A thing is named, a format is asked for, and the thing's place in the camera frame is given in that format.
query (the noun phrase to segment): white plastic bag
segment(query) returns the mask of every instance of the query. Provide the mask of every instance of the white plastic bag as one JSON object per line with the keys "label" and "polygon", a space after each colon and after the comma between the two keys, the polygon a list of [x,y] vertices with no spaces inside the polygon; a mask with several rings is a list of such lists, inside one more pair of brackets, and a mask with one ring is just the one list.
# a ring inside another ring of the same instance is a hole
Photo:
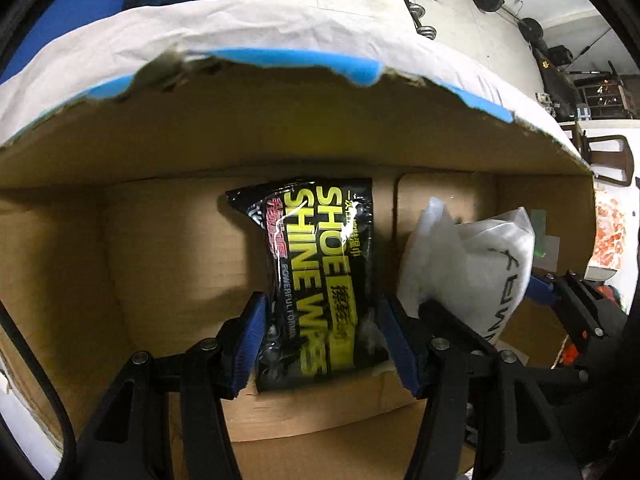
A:
{"label": "white plastic bag", "polygon": [[412,317],[426,300],[437,300],[495,343],[524,297],[534,243],[522,207],[455,225],[444,202],[431,198],[402,256],[398,300]]}

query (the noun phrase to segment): cardboard flap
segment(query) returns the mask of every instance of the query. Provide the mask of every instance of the cardboard flap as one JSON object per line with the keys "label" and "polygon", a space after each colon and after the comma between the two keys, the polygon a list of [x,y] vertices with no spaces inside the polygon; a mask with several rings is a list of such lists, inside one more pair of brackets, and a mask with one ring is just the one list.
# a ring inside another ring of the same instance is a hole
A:
{"label": "cardboard flap", "polygon": [[363,88],[324,68],[215,59],[196,68],[160,81],[139,77],[120,97],[85,96],[61,106],[2,149],[0,187],[292,160],[589,173],[550,135],[470,108],[427,79],[386,72]]}
{"label": "cardboard flap", "polygon": [[[425,402],[341,428],[297,437],[238,442],[234,452],[245,480],[403,478],[414,452]],[[463,446],[460,472],[473,465]]]}

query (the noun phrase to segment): metal screw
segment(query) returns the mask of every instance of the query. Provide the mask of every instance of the metal screw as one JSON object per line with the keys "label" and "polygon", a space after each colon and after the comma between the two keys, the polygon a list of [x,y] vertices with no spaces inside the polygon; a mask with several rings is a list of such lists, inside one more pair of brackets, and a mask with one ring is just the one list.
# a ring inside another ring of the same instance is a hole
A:
{"label": "metal screw", "polygon": [[135,365],[143,365],[147,361],[149,361],[149,354],[145,351],[136,352],[131,356],[131,362]]}
{"label": "metal screw", "polygon": [[518,356],[511,350],[503,350],[500,352],[500,357],[505,363],[514,363],[518,360]]}
{"label": "metal screw", "polygon": [[200,349],[204,351],[215,350],[218,348],[218,340],[215,337],[207,337],[200,342]]}
{"label": "metal screw", "polygon": [[449,341],[444,339],[443,337],[434,337],[431,340],[431,346],[433,346],[436,350],[446,350],[449,348]]}

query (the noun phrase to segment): cardboard box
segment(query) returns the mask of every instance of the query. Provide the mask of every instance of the cardboard box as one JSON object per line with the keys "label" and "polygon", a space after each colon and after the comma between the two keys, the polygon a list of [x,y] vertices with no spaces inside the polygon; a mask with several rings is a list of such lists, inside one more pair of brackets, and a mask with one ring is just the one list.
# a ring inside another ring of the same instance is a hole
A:
{"label": "cardboard box", "polygon": [[[182,352],[215,335],[253,290],[269,290],[260,229],[226,205],[227,189],[304,174],[373,177],[379,290],[394,290],[430,196],[462,221],[544,209],[547,234],[561,240],[559,272],[586,268],[593,181],[561,143],[428,80],[348,78],[169,56],[61,105],[0,151],[0,297],[77,434],[134,351]],[[502,338],[529,365],[550,365],[563,336],[548,309],[525,301]],[[4,333],[0,351],[59,434]],[[247,480],[310,470],[386,479],[404,475],[423,406],[392,370],[377,370],[295,392],[258,396],[250,386],[225,413]],[[179,431],[174,420],[176,456]]]}

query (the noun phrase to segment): blue gripper pad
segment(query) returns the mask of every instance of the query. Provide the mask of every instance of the blue gripper pad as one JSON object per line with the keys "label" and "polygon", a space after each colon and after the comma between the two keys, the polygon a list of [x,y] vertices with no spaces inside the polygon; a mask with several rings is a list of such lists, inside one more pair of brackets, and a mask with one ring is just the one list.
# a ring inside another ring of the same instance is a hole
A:
{"label": "blue gripper pad", "polygon": [[266,330],[269,300],[254,292],[239,318],[225,321],[218,332],[223,345],[226,388],[232,398],[238,396],[249,381]]}
{"label": "blue gripper pad", "polygon": [[531,275],[524,295],[540,305],[547,306],[553,305],[559,299],[554,294],[554,286],[551,283],[547,283],[534,275]]}
{"label": "blue gripper pad", "polygon": [[428,364],[427,346],[431,337],[426,327],[419,319],[408,317],[392,295],[380,296],[376,321],[385,336],[402,386],[416,399],[423,398],[425,387],[437,380],[434,368]]}

